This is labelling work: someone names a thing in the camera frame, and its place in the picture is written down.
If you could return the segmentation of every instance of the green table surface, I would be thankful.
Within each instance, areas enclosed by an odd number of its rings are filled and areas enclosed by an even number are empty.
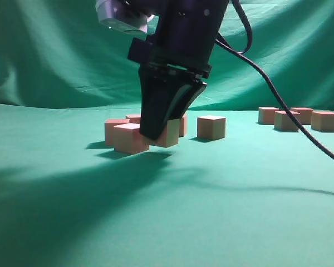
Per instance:
[[[334,267],[334,161],[301,132],[188,111],[176,146],[105,147],[137,112],[0,105],[0,267]],[[202,115],[226,138],[196,140]]]

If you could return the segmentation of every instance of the wooden block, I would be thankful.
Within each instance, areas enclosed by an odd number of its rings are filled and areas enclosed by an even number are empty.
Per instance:
[[[301,114],[295,111],[291,113],[300,120]],[[292,121],[292,119],[287,115],[285,111],[276,111],[274,116],[274,128],[283,132],[298,132],[299,128]]]
[[[140,134],[140,125],[127,123],[114,126],[114,150],[126,154],[137,154],[149,149]]]
[[[275,112],[279,111],[276,107],[259,107],[258,108],[258,123],[264,125],[273,125]]]
[[[125,116],[130,120],[130,123],[140,124],[141,115],[140,114],[129,114]]]
[[[217,140],[225,138],[227,118],[221,116],[200,116],[197,118],[197,137]]]
[[[105,144],[107,146],[113,146],[114,145],[114,126],[116,125],[122,125],[129,123],[130,120],[127,119],[118,119],[118,118],[110,118],[105,121],[104,123],[104,130],[105,130]]]
[[[319,132],[334,132],[334,112],[313,111],[311,125]]]
[[[312,122],[312,108],[308,107],[292,107],[291,111],[298,112],[301,114],[300,122],[303,125],[310,125]]]
[[[144,137],[144,142],[151,146],[170,147],[178,144],[180,120],[169,120],[157,140]]]
[[[187,115],[184,114],[180,120],[179,137],[184,137],[187,134]]]

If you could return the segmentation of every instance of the black cable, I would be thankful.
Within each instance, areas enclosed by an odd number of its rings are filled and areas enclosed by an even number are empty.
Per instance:
[[[275,98],[277,99],[278,103],[283,107],[284,111],[287,113],[287,115],[291,118],[291,120],[298,126],[299,129],[301,129],[301,131],[304,133],[304,135],[306,135],[308,137],[309,140],[311,140],[313,142],[313,144],[315,144],[320,150],[322,150],[325,154],[327,154],[330,158],[332,158],[334,160],[334,154],[328,150],[326,147],[324,147],[319,141],[317,141],[304,127],[303,125],[297,120],[297,118],[291,113],[291,111],[289,110],[289,108],[287,107],[287,105],[285,104],[284,100],[282,99],[282,97],[279,95],[279,93],[277,92],[275,86],[273,85],[271,79],[267,76],[267,74],[259,67],[257,66],[256,63],[254,63],[253,61],[251,61],[250,59],[248,59],[247,57],[245,57],[244,55],[238,53],[237,51],[235,51],[234,49],[226,46],[225,44],[223,44],[222,42],[220,42],[219,40],[215,40],[216,43],[218,44],[218,46],[220,46],[221,48],[229,51],[230,53],[232,53],[233,55],[237,56],[238,58],[242,59],[243,61],[245,61],[246,63],[248,63],[249,65],[251,65],[255,70],[257,70],[261,76],[265,79],[265,81],[267,82],[267,85],[269,86],[269,88],[271,89],[273,95],[275,96]]]
[[[240,54],[245,54],[247,51],[249,51],[249,49],[251,48],[251,45],[252,45],[252,28],[251,28],[251,25],[250,25],[250,22],[245,14],[245,11],[243,10],[241,4],[240,4],[240,1],[239,0],[231,0],[232,3],[233,3],[233,6],[241,20],[241,22],[243,23],[243,26],[246,30],[246,35],[247,35],[247,45],[246,45],[246,48],[243,50],[243,51],[240,51],[238,53]],[[217,40],[220,41],[222,44],[230,47],[231,45],[224,39],[224,37],[218,33],[218,36],[217,36]]]

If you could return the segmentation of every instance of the pink cube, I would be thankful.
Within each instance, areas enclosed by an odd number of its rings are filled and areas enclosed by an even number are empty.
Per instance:
[[[187,115],[184,114],[180,120],[179,137],[184,137],[187,134]]]
[[[151,146],[170,147],[178,144],[180,120],[169,120],[157,140],[144,137],[144,142]]]
[[[319,132],[334,132],[334,112],[313,111],[311,125]]]
[[[129,123],[130,120],[127,119],[119,119],[119,118],[110,118],[105,121],[104,123],[104,130],[105,130],[105,144],[107,146],[113,146],[114,145],[114,126],[116,125],[122,125]]]
[[[131,123],[140,124],[141,115],[140,114],[129,114],[125,116],[130,120]]]
[[[148,149],[149,145],[143,143],[139,124],[127,123],[114,126],[115,151],[133,155]]]
[[[301,114],[298,112],[291,111],[291,113],[300,119]],[[289,115],[285,111],[277,111],[274,117],[274,128],[278,131],[283,132],[298,132],[298,126],[292,121]]]
[[[259,107],[258,108],[258,123],[264,125],[273,125],[274,116],[279,108],[276,107]]]
[[[292,107],[291,111],[298,112],[301,114],[300,123],[303,125],[310,125],[312,122],[312,108],[308,107]]]
[[[200,116],[197,118],[197,137],[217,140],[225,138],[227,118],[221,116]]]

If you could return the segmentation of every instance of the green cloth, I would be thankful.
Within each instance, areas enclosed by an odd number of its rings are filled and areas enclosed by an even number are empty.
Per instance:
[[[0,105],[0,267],[334,267],[334,161],[303,134],[188,111],[176,146],[105,147],[138,112]],[[200,142],[210,114],[226,138]]]
[[[0,103],[30,107],[140,107],[131,37],[98,23],[94,0],[0,1]],[[243,0],[254,33],[247,56],[289,106],[334,109],[334,0]],[[156,20],[151,21],[151,31]],[[220,29],[246,38],[230,5]],[[262,77],[215,46],[207,90],[192,110],[278,106]]]

